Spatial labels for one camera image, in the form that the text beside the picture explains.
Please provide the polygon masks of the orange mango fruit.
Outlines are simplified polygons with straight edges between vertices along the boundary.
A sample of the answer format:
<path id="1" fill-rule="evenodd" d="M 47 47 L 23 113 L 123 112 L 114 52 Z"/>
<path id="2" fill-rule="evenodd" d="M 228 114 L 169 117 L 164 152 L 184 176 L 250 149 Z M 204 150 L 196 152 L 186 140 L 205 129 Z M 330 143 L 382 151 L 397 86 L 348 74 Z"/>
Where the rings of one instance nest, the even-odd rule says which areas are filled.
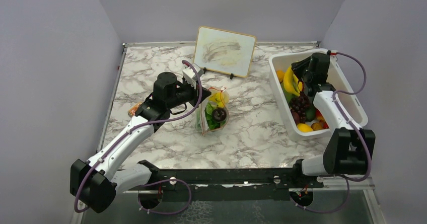
<path id="1" fill-rule="evenodd" d="M 278 81 L 279 81 L 280 83 L 282 83 L 282 82 L 283 82 L 283 80 L 284 80 L 285 72 L 284 72 L 284 71 L 282 71 L 282 70 L 277 70 L 275 73 L 276 73 L 276 76 L 277 76 Z"/>

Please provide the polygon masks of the clear zip top bag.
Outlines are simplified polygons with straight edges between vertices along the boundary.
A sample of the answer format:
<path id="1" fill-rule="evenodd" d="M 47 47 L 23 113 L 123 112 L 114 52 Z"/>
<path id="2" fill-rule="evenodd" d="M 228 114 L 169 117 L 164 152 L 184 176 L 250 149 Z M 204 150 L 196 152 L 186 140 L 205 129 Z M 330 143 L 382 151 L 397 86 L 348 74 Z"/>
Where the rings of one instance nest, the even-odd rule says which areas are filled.
<path id="1" fill-rule="evenodd" d="M 230 118 L 227 88 L 211 87 L 209 91 L 211 95 L 196 110 L 195 129 L 202 135 L 224 128 Z"/>

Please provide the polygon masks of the green lettuce head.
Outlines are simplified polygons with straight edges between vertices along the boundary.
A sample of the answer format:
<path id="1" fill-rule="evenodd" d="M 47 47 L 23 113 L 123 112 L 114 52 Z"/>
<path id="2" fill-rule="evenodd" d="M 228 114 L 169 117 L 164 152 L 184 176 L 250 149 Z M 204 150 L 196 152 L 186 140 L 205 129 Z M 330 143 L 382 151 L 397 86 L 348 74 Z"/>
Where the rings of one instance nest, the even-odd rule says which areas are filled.
<path id="1" fill-rule="evenodd" d="M 204 107 L 204 118 L 202 118 L 201 115 L 201 107 L 199 107 L 195 113 L 196 113 L 196 119 L 195 119 L 195 129 L 199 132 L 206 133 L 212 130 L 216 130 L 221 128 L 222 125 L 224 125 L 225 120 L 223 121 L 215 121 L 212 117 L 212 112 L 217 108 L 216 104 L 212 105 L 210 102 L 207 102 L 207 104 Z"/>

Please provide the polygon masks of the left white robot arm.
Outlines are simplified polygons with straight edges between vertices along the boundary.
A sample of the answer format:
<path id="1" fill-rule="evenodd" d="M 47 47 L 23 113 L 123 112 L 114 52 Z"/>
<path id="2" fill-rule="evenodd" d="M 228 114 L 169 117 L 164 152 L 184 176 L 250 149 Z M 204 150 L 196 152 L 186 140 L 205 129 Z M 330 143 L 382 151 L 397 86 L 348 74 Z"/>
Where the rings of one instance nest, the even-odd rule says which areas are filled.
<path id="1" fill-rule="evenodd" d="M 136 147 L 166 122 L 177 121 L 197 110 L 210 91 L 202 86 L 201 70 L 182 72 L 182 81 L 172 72 L 157 76 L 153 91 L 137 107 L 135 114 L 109 144 L 88 160 L 75 160 L 70 167 L 69 189 L 74 196 L 74 211 L 88 209 L 101 213 L 119 192 L 137 185 L 152 189 L 158 175 L 143 164 L 130 170 L 119 170 Z"/>

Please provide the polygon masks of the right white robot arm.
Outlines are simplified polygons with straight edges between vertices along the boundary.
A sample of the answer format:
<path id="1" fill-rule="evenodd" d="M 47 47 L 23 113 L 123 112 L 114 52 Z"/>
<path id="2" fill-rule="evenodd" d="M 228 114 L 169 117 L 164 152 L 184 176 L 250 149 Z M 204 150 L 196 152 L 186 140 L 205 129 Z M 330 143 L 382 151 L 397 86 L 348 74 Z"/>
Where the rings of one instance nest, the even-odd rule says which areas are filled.
<path id="1" fill-rule="evenodd" d="M 330 50 L 316 52 L 291 65 L 303 83 L 304 95 L 320 111 L 332 133 L 321 157 L 304 159 L 301 168 L 291 172 L 291 182 L 297 187 L 309 183 L 311 176 L 340 176 L 361 182 L 371 173 L 376 136 L 353 120 L 339 99 L 340 93 L 351 92 L 337 90 L 327 81 L 331 58 L 338 54 Z"/>

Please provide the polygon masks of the dark round mushroom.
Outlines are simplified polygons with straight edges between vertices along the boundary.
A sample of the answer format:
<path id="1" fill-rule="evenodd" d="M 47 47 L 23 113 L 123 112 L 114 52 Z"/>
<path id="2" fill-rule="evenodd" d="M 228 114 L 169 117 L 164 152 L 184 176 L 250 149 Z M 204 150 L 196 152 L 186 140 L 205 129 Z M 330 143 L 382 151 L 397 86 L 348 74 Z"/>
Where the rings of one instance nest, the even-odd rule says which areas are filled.
<path id="1" fill-rule="evenodd" d="M 223 122 L 227 119 L 228 112 L 225 108 L 216 108 L 211 113 L 211 118 L 214 122 Z"/>

